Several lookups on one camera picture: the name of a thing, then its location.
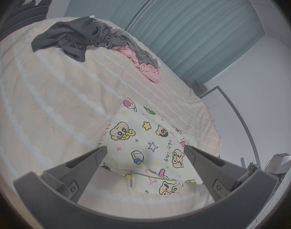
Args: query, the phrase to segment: mattress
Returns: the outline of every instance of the mattress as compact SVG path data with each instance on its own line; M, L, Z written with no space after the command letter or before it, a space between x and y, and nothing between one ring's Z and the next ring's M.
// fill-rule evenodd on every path
M160 61L159 83L115 50L89 47L83 63L58 47L32 52L35 36L57 21L73 19L36 22L0 42L0 174L14 191L13 181L27 172L41 175L96 148L125 96L195 138L201 150L219 155L221 139L209 109L135 38ZM161 196L135 193L130 182L99 167L78 203L115 216L160 218L191 212L210 200L200 184Z

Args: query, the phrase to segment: teal curtain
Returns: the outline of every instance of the teal curtain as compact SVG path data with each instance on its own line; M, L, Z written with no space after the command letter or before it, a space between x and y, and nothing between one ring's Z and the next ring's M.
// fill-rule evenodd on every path
M191 83L207 82L264 35L249 0L71 0L66 16L87 15L119 25Z

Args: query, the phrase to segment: pink cloth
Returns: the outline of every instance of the pink cloth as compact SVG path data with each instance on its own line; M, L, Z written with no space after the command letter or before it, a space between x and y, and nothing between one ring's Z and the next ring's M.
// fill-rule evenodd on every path
M143 74L146 78L148 78L152 82L158 83L161 80L161 74L159 72L159 69L151 66L150 64L145 64L145 63L139 64L136 52L130 49L127 45L114 47L112 49L118 50L119 52L124 54L126 57L130 58L135 64L135 66L139 69L141 74Z

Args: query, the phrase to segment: blue star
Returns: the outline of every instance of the blue star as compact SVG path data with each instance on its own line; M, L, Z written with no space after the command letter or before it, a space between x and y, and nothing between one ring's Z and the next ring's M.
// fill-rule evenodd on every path
M153 153L154 153L155 149L158 148L158 147L155 146L154 142L152 142L152 143L148 143L148 144L149 144L150 146L149 146L147 149L151 149L151 150L153 151Z

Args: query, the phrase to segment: gray garment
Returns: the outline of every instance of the gray garment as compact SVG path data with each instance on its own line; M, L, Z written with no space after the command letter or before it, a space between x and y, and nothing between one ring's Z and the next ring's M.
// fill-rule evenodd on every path
M126 31L122 29L113 29L110 35L124 37L128 47L136 52L139 64L146 63L152 65L155 68L158 68L157 59L153 59L149 52L144 51L141 47L139 47L135 40Z
M59 45L66 55L80 62L85 61L88 45L107 49L128 45L136 52L139 64L146 63L158 68L157 60L140 48L127 32L113 29L88 16L68 22L56 22L47 31L37 35L31 43L33 52L55 45Z

